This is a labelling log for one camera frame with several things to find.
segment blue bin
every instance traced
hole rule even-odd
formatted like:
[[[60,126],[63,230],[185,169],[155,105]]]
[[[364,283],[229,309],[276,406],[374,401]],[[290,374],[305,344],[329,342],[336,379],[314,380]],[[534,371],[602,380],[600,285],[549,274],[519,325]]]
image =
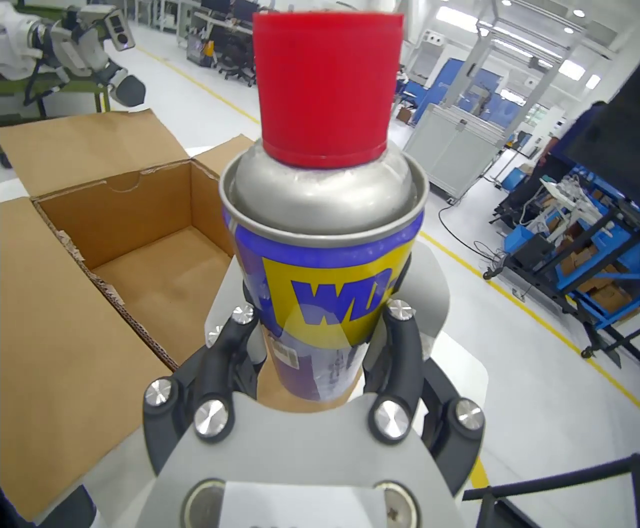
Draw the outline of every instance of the blue bin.
[[[502,188],[506,191],[511,192],[514,190],[518,184],[525,179],[526,174],[520,169],[513,169],[507,177],[502,181]]]
[[[525,242],[531,240],[533,235],[534,234],[523,225],[517,225],[516,229],[504,238],[502,247],[506,253],[514,253]]]

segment yellow floor line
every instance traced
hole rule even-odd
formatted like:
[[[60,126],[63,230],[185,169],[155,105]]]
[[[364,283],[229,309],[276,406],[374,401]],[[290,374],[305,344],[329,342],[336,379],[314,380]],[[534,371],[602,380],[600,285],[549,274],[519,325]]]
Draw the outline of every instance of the yellow floor line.
[[[430,244],[436,246],[441,252],[443,252],[446,255],[448,255],[449,257],[451,257],[458,264],[460,264],[464,268],[467,268],[475,276],[478,276],[478,277],[482,278],[482,272],[480,272],[480,270],[474,268],[467,261],[465,261],[464,259],[462,259],[458,255],[456,255],[450,249],[448,249],[445,246],[443,246],[442,244],[440,244],[436,239],[434,239],[433,237],[431,237],[431,236],[429,236],[429,235],[427,235],[426,233],[423,233],[423,232],[420,232],[420,236],[422,236],[422,238],[424,238]],[[566,344],[571,350],[576,352],[576,354],[578,354],[578,355],[580,354],[580,349],[575,344],[573,344],[571,341],[569,341],[569,339],[567,339],[562,333],[557,331],[553,326],[551,326],[542,317],[540,317],[537,313],[535,313],[533,310],[531,310],[531,308],[526,306],[522,301],[516,299],[511,294],[511,292],[508,292],[503,287],[501,287],[500,285],[496,284],[495,282],[493,282],[491,280],[485,281],[485,282],[486,282],[486,284],[491,286],[494,290],[496,290],[500,295],[502,295],[503,297],[507,298],[510,302],[515,304],[520,310],[525,312],[529,317],[534,319],[537,323],[539,323],[542,327],[544,327],[544,329],[548,330],[550,333],[555,335],[560,341],[562,341],[564,344]],[[591,365],[597,372],[599,372],[611,385],[613,385],[616,389],[618,389],[629,401],[631,401],[631,403],[633,403],[636,407],[640,408],[640,400],[638,400],[638,398],[636,398],[627,389],[625,389],[625,387],[618,380],[613,378],[613,376],[611,376],[611,374],[609,374],[605,369],[603,369],[600,365],[598,365],[593,359],[587,360],[587,363],[589,365]]]
[[[142,53],[144,53],[145,55],[147,55],[148,57],[152,58],[153,60],[156,60],[158,62],[160,62],[160,64],[165,65],[167,68],[173,70],[175,73],[177,73],[178,75],[180,75],[181,77],[183,77],[184,79],[186,79],[187,81],[195,84],[197,87],[203,89],[205,92],[207,92],[209,95],[212,95],[213,97],[215,97],[216,99],[218,99],[220,102],[223,102],[224,104],[226,104],[228,107],[232,108],[233,110],[235,110],[236,112],[238,112],[239,114],[243,115],[244,117],[246,117],[247,119],[251,120],[252,122],[256,123],[257,125],[260,124],[260,121],[257,120],[255,117],[253,117],[251,114],[248,114],[247,112],[245,112],[244,110],[242,110],[239,106],[236,106],[235,104],[233,104],[231,101],[229,101],[228,99],[225,99],[224,97],[222,97],[220,94],[214,92],[212,89],[210,89],[206,84],[201,83],[200,81],[197,81],[196,79],[194,79],[193,77],[191,77],[190,75],[184,73],[181,69],[173,66],[168,60],[163,59],[161,57],[158,57],[154,54],[152,54],[151,52],[147,51],[144,48],[141,48],[140,46],[136,47],[139,51],[141,51]],[[465,261],[464,259],[462,259],[461,257],[457,256],[454,252],[452,252],[450,249],[446,248],[445,246],[443,246],[442,244],[440,244],[436,239],[430,237],[429,235],[427,235],[426,233],[420,232],[420,235],[427,240],[428,242],[430,242],[432,245],[436,246],[440,251],[442,251],[443,253],[445,253],[446,255],[450,256],[452,259],[454,259],[458,264],[460,264],[461,266],[463,266],[464,268],[467,268],[471,273],[473,273],[475,276],[478,276],[480,278],[482,278],[482,273],[474,268],[471,264],[469,264],[467,261]],[[533,312],[529,307],[525,306],[524,303],[522,303],[521,301],[518,301],[510,292],[507,292],[504,288],[502,288],[501,286],[493,283],[492,281],[488,281],[487,282],[488,285],[490,285],[493,289],[495,289],[498,293],[500,293],[501,295],[503,295],[503,297],[506,297],[509,301],[511,301],[512,303],[514,303],[518,308],[520,308],[523,312],[525,312],[527,315],[531,316],[533,319],[535,319],[540,325],[542,325],[542,327],[546,328],[549,332],[551,332],[553,335],[555,335],[560,341],[562,341],[564,344],[566,344],[571,350],[573,350],[574,352],[576,352],[577,354],[580,353],[580,349],[574,345],[571,341],[569,341],[564,335],[562,335],[560,332],[558,332],[555,328],[553,328],[549,323],[547,323],[544,319],[542,319],[542,317],[540,317],[538,314],[536,314],[535,312]],[[631,394],[627,389],[625,389],[625,387],[623,387],[618,381],[616,381],[606,370],[604,370],[602,367],[600,367],[593,359],[589,359],[588,360],[589,365],[591,365],[594,369],[596,369],[596,371],[598,371],[609,383],[611,383],[611,385],[613,385],[616,389],[618,389],[624,396],[626,396],[629,400],[631,400],[631,402],[638,408],[640,408],[640,401],[638,400],[638,398],[636,398],[633,394]]]
[[[484,471],[484,466],[479,458],[471,470],[469,480],[471,480],[471,485],[474,488],[486,488],[489,485],[489,479],[486,476],[486,471]]]
[[[160,64],[164,64],[167,68],[173,70],[174,72],[176,72],[178,75],[180,75],[181,77],[184,77],[185,79],[187,79],[187,81],[195,84],[197,87],[203,89],[205,92],[207,92],[209,95],[212,95],[213,97],[215,97],[216,99],[218,99],[220,102],[223,102],[224,104],[226,104],[228,107],[233,108],[236,112],[238,112],[239,114],[242,114],[244,117],[246,117],[247,119],[253,121],[255,124],[259,125],[260,121],[258,121],[255,117],[253,117],[251,114],[248,114],[247,112],[245,112],[244,110],[242,110],[242,108],[240,108],[239,106],[236,106],[235,104],[233,104],[231,101],[229,101],[228,99],[225,99],[224,97],[222,97],[220,94],[214,92],[211,88],[209,88],[206,84],[202,84],[200,81],[197,81],[196,79],[194,79],[193,77],[191,77],[190,75],[184,73],[180,68],[176,68],[175,66],[173,66],[168,60],[163,59],[161,57],[158,57],[157,55],[154,55],[151,52],[148,52],[146,49],[141,48],[140,46],[136,46],[136,49],[141,51],[142,53],[144,53],[145,55],[147,55],[148,57],[151,57],[153,60],[156,60],[158,62],[160,62]]]

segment floor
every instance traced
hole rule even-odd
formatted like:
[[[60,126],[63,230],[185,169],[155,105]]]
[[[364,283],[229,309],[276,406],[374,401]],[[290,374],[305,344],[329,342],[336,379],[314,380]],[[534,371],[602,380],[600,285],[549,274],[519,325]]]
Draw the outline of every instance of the floor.
[[[134,28],[134,35],[137,48],[114,58],[146,84],[146,106],[183,146],[213,146],[237,134],[252,139],[260,135],[256,87],[225,81],[216,71],[188,62],[175,36],[144,27]],[[402,145],[411,129],[393,121],[389,133]],[[501,246],[501,236],[487,222],[502,196],[480,180],[442,218],[469,245],[481,241],[494,250]],[[478,271],[487,267],[486,260],[441,226],[438,211],[445,206],[432,192],[422,229],[451,290],[445,330],[482,361],[489,374],[481,461],[491,484],[571,471],[640,451],[640,365],[624,354],[622,370],[602,355],[593,364],[585,362],[509,298],[514,283],[506,276],[495,279],[502,294],[460,264],[458,259]],[[533,291],[524,307],[578,349],[586,345],[581,327]],[[635,402],[603,373],[625,387]],[[513,502],[544,528],[635,526],[629,477]],[[475,525],[477,509],[477,504],[463,505],[469,527]]]

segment red plastic cap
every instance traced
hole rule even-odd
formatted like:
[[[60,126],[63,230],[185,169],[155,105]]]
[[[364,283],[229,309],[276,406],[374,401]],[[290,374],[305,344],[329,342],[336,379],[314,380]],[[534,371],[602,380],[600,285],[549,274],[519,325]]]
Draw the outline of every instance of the red plastic cap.
[[[309,168],[382,155],[402,25],[402,15],[386,13],[254,15],[264,150]]]

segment computer monitor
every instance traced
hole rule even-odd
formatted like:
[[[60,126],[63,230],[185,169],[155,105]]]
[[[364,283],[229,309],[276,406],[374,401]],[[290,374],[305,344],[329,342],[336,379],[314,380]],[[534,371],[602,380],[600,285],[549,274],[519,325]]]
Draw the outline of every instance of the computer monitor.
[[[258,11],[260,4],[250,0],[236,0],[234,3],[234,18],[243,22],[253,22],[253,14]]]
[[[231,9],[231,0],[202,0],[202,7],[227,14]]]
[[[640,204],[640,67],[567,155]]]

